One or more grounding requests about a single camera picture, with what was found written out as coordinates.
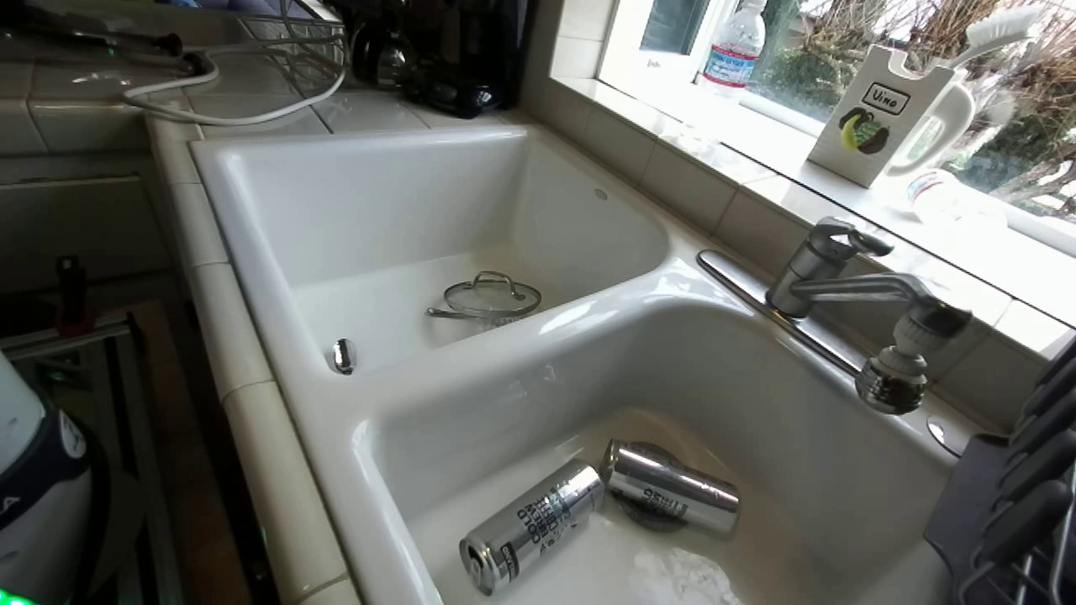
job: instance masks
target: faucet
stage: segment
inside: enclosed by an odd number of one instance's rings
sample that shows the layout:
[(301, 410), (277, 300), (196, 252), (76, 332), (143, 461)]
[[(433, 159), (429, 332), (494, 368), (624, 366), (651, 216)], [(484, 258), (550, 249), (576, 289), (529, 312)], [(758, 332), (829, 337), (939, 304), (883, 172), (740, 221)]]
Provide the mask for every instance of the faucet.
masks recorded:
[(888, 254), (891, 244), (858, 231), (854, 224), (824, 218), (782, 266), (767, 293), (788, 318), (806, 315), (818, 302), (909, 302), (894, 326), (894, 341), (873, 352), (854, 386), (858, 396), (883, 413), (909, 413), (929, 386), (929, 352), (953, 338), (971, 312), (934, 300), (921, 280), (909, 273), (842, 275), (858, 254)]

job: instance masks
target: sink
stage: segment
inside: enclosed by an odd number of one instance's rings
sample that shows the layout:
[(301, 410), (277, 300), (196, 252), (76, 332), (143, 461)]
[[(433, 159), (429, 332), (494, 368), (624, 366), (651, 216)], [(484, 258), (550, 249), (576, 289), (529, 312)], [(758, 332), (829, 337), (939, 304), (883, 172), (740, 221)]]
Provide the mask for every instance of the sink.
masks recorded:
[[(508, 341), (462, 341), (462, 364), (436, 364), (462, 368)], [(649, 529), (604, 498), (499, 602), (944, 602), (944, 565), (921, 529), (948, 461), (728, 300), (665, 302), (544, 352), (384, 383), (343, 426), (324, 470), (369, 602), (488, 602), (458, 540), (568, 457), (598, 464), (612, 438), (736, 482), (736, 533)]]
[[(706, 239), (554, 134), (475, 120), (196, 159), (364, 602), (492, 602), (458, 540), (612, 438), (736, 482), (736, 533), (651, 529), (604, 498), (494, 602), (948, 602), (921, 533), (955, 461), (926, 417), (867, 410), (695, 266)], [(427, 315), (481, 268), (544, 304)], [(337, 338), (352, 375), (325, 364)]]
[(257, 318), (300, 323), (290, 349), (349, 338), (359, 373), (492, 330), (427, 315), (484, 268), (550, 308), (668, 254), (631, 187), (523, 124), (198, 142), (196, 159), (247, 293), (272, 300)]

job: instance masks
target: window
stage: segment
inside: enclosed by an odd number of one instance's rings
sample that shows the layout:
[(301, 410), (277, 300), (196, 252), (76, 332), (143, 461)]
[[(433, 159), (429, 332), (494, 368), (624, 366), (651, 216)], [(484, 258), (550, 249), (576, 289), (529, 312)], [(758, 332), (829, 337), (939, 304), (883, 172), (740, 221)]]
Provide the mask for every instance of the window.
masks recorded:
[[(748, 107), (767, 96), (801, 131), (822, 128), (870, 43), (953, 60), (969, 23), (1027, 5), (1042, 12), (1036, 43), (1008, 43), (969, 64), (978, 114), (941, 169), (969, 187), (1067, 221), (1076, 254), (1076, 0), (770, 0)], [(619, 0), (598, 76), (700, 124), (714, 100), (695, 71), (727, 12), (734, 0)]]

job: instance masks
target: wire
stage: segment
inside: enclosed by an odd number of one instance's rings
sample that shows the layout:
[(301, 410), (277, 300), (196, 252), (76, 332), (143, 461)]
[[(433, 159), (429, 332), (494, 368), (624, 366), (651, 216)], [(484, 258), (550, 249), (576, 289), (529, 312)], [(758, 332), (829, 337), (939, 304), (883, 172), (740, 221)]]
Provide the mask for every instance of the wire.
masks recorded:
[[(285, 19), (285, 3), (279, 3), (279, 15), (284, 15), (284, 23), (285, 23), (290, 39), (272, 39), (272, 43), (261, 39), (261, 43), (250, 43), (250, 49), (266, 49), (266, 48), (277, 48), (277, 43), (300, 43), (300, 48), (310, 54), (307, 43), (343, 39), (343, 38), (297, 38), (297, 30), (292, 30), (290, 19)], [(226, 116), (226, 114), (198, 114), (198, 110), (178, 110), (178, 107), (164, 107), (164, 103), (143, 100), (148, 94), (164, 94), (164, 91), (183, 91), (183, 87), (201, 87), (201, 85), (219, 80), (222, 71), (219, 71), (216, 60), (213, 60), (213, 54), (216, 54), (213, 48), (189, 54), (189, 60), (192, 60), (201, 75), (183, 76), (183, 80), (159, 80), (159, 85), (129, 87), (129, 91), (123, 91), (123, 100), (133, 103), (133, 107), (142, 107), (142, 110), (148, 110), (148, 114), (153, 114), (153, 116), (164, 116), (164, 120), (192, 120), (192, 124), (210, 124), (210, 128), (253, 128), (253, 124), (279, 120), (279, 116), (285, 116), (285, 114), (297, 114), (297, 110), (301, 110), (301, 107), (313, 107), (313, 103), (332, 96), (332, 94), (343, 87), (343, 80), (345, 80), (345, 75), (349, 75), (349, 54), (352, 54), (356, 34), (359, 34), (359, 30), (352, 30), (352, 34), (345, 38), (345, 43), (343, 43), (343, 60), (341, 60), (341, 75), (332, 76), (332, 85), (329, 85), (325, 91), (319, 91), (319, 94), (313, 94), (313, 96), (300, 96), (300, 100), (284, 103), (284, 107), (277, 107), (277, 110)]]

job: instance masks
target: metal rack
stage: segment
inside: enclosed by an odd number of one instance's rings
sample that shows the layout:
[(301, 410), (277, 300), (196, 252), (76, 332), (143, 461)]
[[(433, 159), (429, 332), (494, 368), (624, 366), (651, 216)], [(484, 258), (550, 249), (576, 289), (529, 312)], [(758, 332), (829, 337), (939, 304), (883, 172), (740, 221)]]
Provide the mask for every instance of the metal rack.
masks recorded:
[(1008, 441), (969, 442), (929, 540), (958, 605), (1076, 599), (1076, 341), (1049, 364)]

